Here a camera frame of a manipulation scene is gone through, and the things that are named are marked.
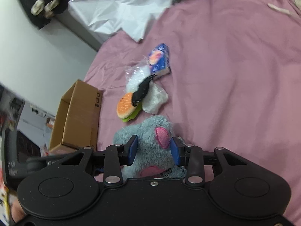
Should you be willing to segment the person's left hand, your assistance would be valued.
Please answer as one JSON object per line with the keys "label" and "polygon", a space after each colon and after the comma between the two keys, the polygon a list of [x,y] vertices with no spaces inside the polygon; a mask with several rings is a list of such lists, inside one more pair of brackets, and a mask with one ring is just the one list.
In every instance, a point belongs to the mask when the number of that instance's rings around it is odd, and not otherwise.
{"label": "person's left hand", "polygon": [[26,213],[24,212],[23,208],[20,205],[19,200],[15,200],[11,204],[11,219],[13,223],[17,223],[20,220],[22,220],[26,216]]}

